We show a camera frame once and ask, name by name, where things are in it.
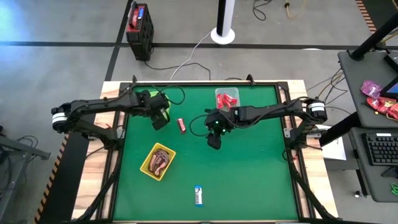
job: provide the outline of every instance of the green table surface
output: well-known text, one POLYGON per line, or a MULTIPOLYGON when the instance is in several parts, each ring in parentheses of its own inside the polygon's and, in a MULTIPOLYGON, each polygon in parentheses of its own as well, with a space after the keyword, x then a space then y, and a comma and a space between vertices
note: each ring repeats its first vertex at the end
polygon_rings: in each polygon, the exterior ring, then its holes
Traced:
MULTIPOLYGON (((231 86, 183 86, 184 103, 171 106, 171 122, 158 131, 149 118, 129 118, 114 220, 297 219, 279 118, 234 129, 222 137, 218 151, 189 129, 180 134, 176 120, 183 118, 188 126, 205 108, 215 108, 215 89, 225 87, 231 86), (139 170, 157 142, 176 152, 160 182, 139 170), (203 187, 203 207, 195 206, 195 185, 203 187)), ((274 86, 238 89, 241 106, 277 103, 274 86)), ((182 99, 178 88, 165 93, 171 100, 182 99)), ((193 124, 196 133, 206 133, 204 119, 193 124)))

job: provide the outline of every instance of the yellow basket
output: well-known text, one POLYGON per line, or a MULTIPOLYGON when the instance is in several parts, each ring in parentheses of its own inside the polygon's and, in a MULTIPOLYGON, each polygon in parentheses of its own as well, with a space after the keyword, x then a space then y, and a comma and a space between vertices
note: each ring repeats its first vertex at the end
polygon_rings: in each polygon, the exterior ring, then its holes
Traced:
POLYGON ((160 144, 160 143, 156 143, 154 145, 154 147, 152 148, 152 150, 150 151, 150 153, 148 154, 147 158, 145 159, 144 163, 141 165, 141 168, 139 170, 141 170, 141 172, 145 173, 146 175, 152 177, 153 179, 160 181, 162 180, 164 174, 166 173, 167 169, 169 168, 170 164, 172 163, 173 159, 175 156, 175 151, 167 148, 166 146, 160 144), (156 149, 163 149, 166 152, 169 153, 169 157, 170 157, 170 162, 169 164, 167 164, 166 168, 163 170, 162 174, 160 175, 160 177, 155 176, 151 171, 149 171, 148 169, 148 165, 150 163, 150 159, 152 158, 152 154, 155 153, 156 149))

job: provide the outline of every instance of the keyboard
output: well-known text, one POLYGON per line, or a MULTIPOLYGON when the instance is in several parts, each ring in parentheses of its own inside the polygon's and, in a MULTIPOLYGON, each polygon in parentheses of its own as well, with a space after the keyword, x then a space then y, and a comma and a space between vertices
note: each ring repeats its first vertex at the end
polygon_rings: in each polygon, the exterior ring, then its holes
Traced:
POLYGON ((398 166, 398 134, 365 133, 362 138, 372 166, 398 166))

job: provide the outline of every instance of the concrete floor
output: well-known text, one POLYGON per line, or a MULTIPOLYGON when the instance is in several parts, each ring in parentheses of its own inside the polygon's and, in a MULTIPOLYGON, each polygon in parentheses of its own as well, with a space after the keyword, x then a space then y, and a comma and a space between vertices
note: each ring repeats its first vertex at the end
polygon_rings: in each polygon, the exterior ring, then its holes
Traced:
MULTIPOLYGON (((155 42, 198 42, 216 24, 215 0, 147 0, 155 25, 155 42)), ((293 1, 292 9, 299 8, 293 1)), ((3 0, 0 1, 0 41, 40 42, 115 42, 127 0, 3 0), (21 28, 21 21, 26 26, 21 28)), ((233 29, 239 44, 313 44, 359 45, 370 32, 355 0, 309 1, 303 14, 290 20, 283 0, 264 6, 267 20, 252 14, 252 1, 237 0, 233 29)), ((11 220, 33 219, 45 184, 53 167, 62 136, 51 128, 50 109, 74 99, 100 95, 112 47, 0 47, 0 124, 16 139, 26 134, 37 136, 39 148, 52 152, 47 161, 34 160, 27 171, 28 182, 21 186, 11 220)), ((154 67, 179 65, 191 49, 155 49, 149 62, 154 67)), ((338 69, 334 50, 247 50, 197 49, 193 61, 212 72, 212 79, 303 79, 310 87, 338 69)), ((112 80, 168 80, 171 70, 155 71, 135 61, 129 48, 122 47, 112 80)), ((184 67, 176 80, 206 80, 200 67, 184 67)), ((347 88, 342 82, 340 88, 347 88)), ((322 86, 308 92, 316 96, 322 86)), ((331 97, 337 96, 334 91, 331 97)), ((350 112, 354 106, 349 93, 330 106, 350 112)), ((328 124, 346 114, 328 110, 328 124)), ((359 189, 355 173, 329 172, 330 182, 341 218, 362 222, 398 223, 398 204, 356 199, 359 189)))

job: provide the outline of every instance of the food in tray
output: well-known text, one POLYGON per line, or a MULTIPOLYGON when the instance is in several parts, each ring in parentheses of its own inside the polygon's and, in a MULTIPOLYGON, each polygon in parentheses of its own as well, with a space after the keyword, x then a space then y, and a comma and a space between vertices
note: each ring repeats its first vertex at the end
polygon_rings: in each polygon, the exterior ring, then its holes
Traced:
POLYGON ((159 177, 163 169, 169 164, 169 153, 163 149, 157 149, 150 159, 148 170, 151 171, 156 177, 159 177))

